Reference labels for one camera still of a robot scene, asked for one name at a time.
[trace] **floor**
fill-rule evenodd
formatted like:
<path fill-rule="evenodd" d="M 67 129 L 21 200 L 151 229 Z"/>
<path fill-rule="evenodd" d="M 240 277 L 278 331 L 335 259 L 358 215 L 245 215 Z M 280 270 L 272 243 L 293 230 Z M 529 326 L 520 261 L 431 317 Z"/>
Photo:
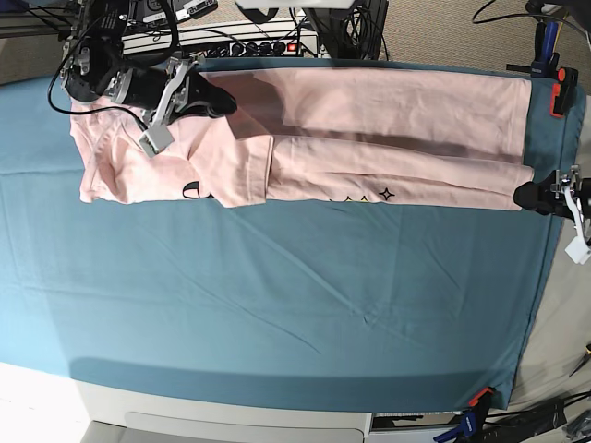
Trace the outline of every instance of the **floor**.
<path fill-rule="evenodd" d="M 502 71 L 507 63 L 526 64 L 533 58 L 535 21 L 514 18 L 486 25 L 471 24 L 483 0 L 391 0 L 384 35 L 392 59 L 432 65 L 466 66 Z M 501 0 L 486 17 L 523 12 L 525 0 Z M 219 0 L 219 8 L 198 23 L 243 19 L 234 0 Z M 54 37 L 0 41 L 0 84 L 52 73 L 62 43 Z M 591 92 L 591 52 L 585 39 L 564 27 L 557 47 L 561 65 L 579 69 L 581 84 Z"/>

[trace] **blue clamp handle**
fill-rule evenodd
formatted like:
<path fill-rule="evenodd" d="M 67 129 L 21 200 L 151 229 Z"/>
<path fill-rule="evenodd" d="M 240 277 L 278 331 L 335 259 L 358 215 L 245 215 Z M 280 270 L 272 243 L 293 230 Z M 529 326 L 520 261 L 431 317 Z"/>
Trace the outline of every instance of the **blue clamp handle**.
<path fill-rule="evenodd" d="M 462 421 L 454 429 L 447 431 L 440 436 L 433 438 L 437 443 L 444 443 L 461 436 L 471 437 L 476 433 L 476 415 L 474 413 L 465 413 L 462 415 Z"/>

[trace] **electronic equipment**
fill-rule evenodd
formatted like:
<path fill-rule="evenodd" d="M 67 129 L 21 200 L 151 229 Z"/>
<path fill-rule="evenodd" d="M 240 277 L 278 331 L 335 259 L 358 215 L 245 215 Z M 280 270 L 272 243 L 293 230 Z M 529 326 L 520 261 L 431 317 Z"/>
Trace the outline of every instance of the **electronic equipment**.
<path fill-rule="evenodd" d="M 192 18 L 199 18 L 214 11 L 218 7 L 217 0 L 172 0 L 170 5 L 173 7 L 177 23 Z M 130 31 L 139 31 L 139 25 L 144 29 L 165 28 L 166 16 L 157 0 L 134 0 L 130 4 L 129 21 L 136 22 L 138 25 L 130 27 Z"/>
<path fill-rule="evenodd" d="M 304 16 L 297 16 L 297 23 L 302 20 Z M 125 36 L 124 54 L 135 59 L 150 57 L 168 47 L 170 40 L 169 35 L 154 39 L 150 33 Z M 291 18 L 275 18 L 261 25 L 234 21 L 185 26 L 179 29 L 179 41 L 185 54 L 204 54 L 205 58 L 320 56 L 318 34 L 307 25 L 295 32 Z"/>

